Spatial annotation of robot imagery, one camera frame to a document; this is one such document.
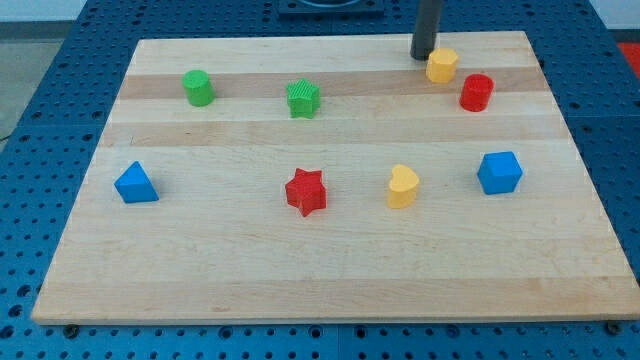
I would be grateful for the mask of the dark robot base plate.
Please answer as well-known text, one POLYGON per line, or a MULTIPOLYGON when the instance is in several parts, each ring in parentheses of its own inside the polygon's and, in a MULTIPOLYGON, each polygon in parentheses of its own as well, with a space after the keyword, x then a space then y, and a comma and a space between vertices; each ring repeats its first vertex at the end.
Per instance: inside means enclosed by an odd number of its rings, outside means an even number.
POLYGON ((381 15, 384 0, 276 0, 280 18, 303 15, 381 15))

